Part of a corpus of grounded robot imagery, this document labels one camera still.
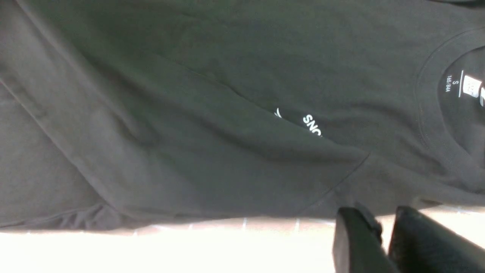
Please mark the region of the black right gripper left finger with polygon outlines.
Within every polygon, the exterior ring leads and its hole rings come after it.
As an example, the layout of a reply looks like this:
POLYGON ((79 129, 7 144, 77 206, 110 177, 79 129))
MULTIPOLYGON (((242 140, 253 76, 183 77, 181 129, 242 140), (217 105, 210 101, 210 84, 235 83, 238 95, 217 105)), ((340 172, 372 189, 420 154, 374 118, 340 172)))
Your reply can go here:
POLYGON ((338 209, 332 256, 336 273, 398 273, 382 247, 383 226, 364 205, 338 209))

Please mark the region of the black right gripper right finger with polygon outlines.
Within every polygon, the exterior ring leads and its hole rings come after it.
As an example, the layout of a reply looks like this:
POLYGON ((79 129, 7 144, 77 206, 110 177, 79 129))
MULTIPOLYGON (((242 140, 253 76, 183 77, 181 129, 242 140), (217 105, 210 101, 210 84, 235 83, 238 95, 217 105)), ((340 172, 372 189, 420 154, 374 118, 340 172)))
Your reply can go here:
POLYGON ((483 273, 485 252, 409 206, 396 211, 388 257, 402 273, 483 273))

